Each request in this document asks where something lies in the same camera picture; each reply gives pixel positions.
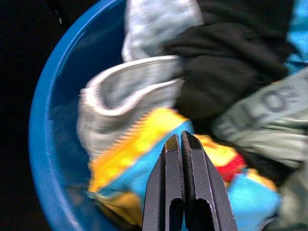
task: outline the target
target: blue plastic basin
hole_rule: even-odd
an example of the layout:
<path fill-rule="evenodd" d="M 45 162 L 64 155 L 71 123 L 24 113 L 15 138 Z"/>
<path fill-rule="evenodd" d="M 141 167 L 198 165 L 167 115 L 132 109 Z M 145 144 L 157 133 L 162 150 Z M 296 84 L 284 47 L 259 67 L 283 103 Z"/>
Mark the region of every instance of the blue plastic basin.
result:
<path fill-rule="evenodd" d="M 38 81 L 29 124 L 32 174 L 55 231 L 117 230 L 87 198 L 88 156 L 76 135 L 80 89 L 119 64 L 124 0 L 101 0 L 62 37 Z"/>

